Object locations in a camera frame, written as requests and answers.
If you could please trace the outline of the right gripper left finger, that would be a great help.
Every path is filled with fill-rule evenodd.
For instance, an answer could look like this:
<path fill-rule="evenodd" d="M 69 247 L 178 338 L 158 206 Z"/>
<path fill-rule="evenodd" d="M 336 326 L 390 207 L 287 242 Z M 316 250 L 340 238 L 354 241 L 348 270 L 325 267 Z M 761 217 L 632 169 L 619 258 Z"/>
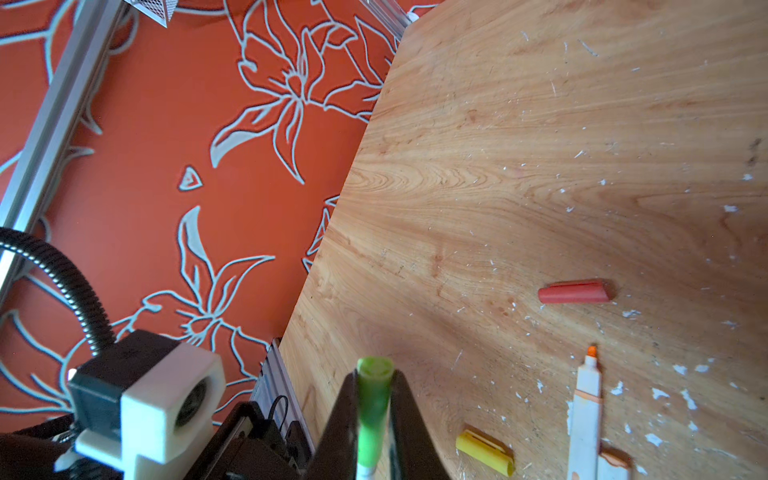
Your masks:
<path fill-rule="evenodd" d="M 323 435 L 303 479 L 355 480 L 358 455 L 357 372 L 339 390 Z"/>

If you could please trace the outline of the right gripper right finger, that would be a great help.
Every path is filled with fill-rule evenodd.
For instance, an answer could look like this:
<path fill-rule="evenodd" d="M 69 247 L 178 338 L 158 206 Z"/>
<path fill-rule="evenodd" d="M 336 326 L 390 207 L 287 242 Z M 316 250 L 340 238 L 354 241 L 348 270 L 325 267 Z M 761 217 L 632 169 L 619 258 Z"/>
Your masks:
<path fill-rule="evenodd" d="M 389 408 L 390 478 L 450 478 L 417 406 L 403 372 L 396 370 L 391 382 Z"/>

